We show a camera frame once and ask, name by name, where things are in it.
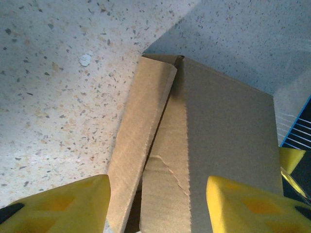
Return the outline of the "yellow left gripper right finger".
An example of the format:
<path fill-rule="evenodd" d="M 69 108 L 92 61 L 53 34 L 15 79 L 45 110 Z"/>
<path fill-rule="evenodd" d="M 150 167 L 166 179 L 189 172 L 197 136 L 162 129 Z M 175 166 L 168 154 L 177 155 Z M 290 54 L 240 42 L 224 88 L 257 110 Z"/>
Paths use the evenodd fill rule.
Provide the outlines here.
<path fill-rule="evenodd" d="M 207 207 L 214 233 L 309 233 L 311 207 L 223 177 L 209 176 Z"/>

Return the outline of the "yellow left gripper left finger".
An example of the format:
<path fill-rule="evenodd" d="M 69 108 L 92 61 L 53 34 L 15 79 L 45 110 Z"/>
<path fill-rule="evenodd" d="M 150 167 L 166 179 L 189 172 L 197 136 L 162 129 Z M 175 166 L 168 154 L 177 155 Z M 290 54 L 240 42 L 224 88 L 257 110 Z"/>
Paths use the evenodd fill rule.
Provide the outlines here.
<path fill-rule="evenodd" d="M 2 233 L 102 233 L 111 195 L 101 174 L 34 194 L 1 208 Z"/>

